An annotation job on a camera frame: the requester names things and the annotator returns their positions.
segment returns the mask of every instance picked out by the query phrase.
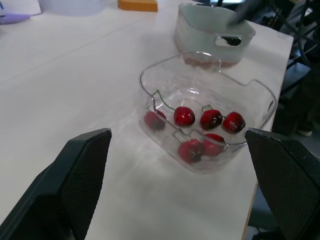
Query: orange object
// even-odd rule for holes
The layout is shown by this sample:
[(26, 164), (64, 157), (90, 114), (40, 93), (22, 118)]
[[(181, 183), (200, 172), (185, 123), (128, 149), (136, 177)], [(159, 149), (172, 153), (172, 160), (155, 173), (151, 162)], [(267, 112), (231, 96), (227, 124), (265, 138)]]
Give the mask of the orange object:
[(129, 11), (158, 12), (156, 0), (118, 0), (118, 7)]

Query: cherry stem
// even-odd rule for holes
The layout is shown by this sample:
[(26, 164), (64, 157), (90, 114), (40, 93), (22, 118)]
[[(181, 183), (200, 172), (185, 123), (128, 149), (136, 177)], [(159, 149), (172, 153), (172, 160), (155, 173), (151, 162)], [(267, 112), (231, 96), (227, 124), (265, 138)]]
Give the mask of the cherry stem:
[(171, 110), (175, 111), (175, 109), (174, 109), (174, 108), (172, 108), (172, 107), (170, 107), (170, 106), (165, 102), (165, 100), (162, 98), (162, 96), (161, 96), (161, 93), (160, 93), (159, 89), (157, 89), (157, 90), (155, 91), (155, 93), (154, 93), (154, 94), (152, 94), (152, 96), (154, 96), (155, 94), (159, 94), (159, 97), (160, 97), (161, 101), (163, 102), (163, 104), (164, 104), (165, 106), (167, 106), (169, 109), (171, 109)]
[(176, 133), (178, 133), (177, 131), (172, 133), (172, 137), (174, 137), (180, 144), (183, 143), (183, 141), (180, 141), (180, 139), (176, 136)]
[(205, 108), (210, 108), (211, 110), (213, 110), (212, 106), (210, 104), (205, 105), (203, 108), (201, 108), (201, 111), (204, 113), (205, 112)]

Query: white table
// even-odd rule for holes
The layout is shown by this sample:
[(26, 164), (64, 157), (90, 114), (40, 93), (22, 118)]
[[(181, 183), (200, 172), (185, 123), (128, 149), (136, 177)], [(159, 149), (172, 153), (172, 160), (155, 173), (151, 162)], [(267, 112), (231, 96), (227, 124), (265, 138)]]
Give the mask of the white table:
[[(158, 13), (113, 3), (92, 17), (46, 13), (0, 26), (0, 222), (67, 140), (107, 127), (113, 137), (86, 239), (242, 237), (257, 182), (247, 147), (220, 173), (201, 176), (138, 126), (138, 75), (177, 53), (182, 2), (160, 0)], [(252, 26), (256, 36), (229, 74), (259, 79), (278, 95), (293, 39)]]

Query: purple object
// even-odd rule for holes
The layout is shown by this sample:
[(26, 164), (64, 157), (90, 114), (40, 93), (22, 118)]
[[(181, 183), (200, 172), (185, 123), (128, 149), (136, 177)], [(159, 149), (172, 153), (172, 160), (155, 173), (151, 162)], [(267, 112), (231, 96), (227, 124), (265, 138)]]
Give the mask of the purple object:
[(0, 25), (1, 24), (15, 24), (15, 23), (30, 19), (30, 17), (31, 16), (27, 15), (27, 14), (7, 13), (4, 17), (0, 17)]

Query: cherry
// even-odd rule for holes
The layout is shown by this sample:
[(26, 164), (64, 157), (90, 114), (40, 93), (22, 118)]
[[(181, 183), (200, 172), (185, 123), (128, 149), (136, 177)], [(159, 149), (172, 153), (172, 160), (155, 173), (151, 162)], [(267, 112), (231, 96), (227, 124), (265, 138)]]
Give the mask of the cherry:
[[(156, 112), (161, 115), (161, 117), (166, 119), (166, 116), (163, 114), (163, 112), (159, 110), (156, 110)], [(143, 120), (145, 124), (153, 131), (161, 131), (166, 127), (166, 122), (158, 117), (154, 111), (148, 111), (143, 117)]]
[(189, 127), (195, 123), (195, 113), (188, 107), (179, 106), (176, 108), (174, 115), (174, 122), (179, 127)]
[(197, 139), (191, 139), (181, 143), (178, 153), (186, 163), (197, 163), (201, 161), (201, 156), (204, 154), (204, 146)]
[[(216, 140), (221, 143), (225, 143), (225, 139), (217, 134), (209, 133), (207, 137)], [(206, 156), (218, 156), (224, 150), (224, 146), (211, 142), (208, 139), (203, 140), (204, 155)]]
[(207, 110), (203, 113), (200, 124), (204, 130), (218, 127), (222, 123), (222, 115), (218, 110)]
[(223, 129), (226, 132), (230, 134), (236, 134), (239, 133), (242, 129), (244, 129), (244, 127), (246, 126), (246, 122), (239, 113), (234, 111), (226, 116), (222, 125)]

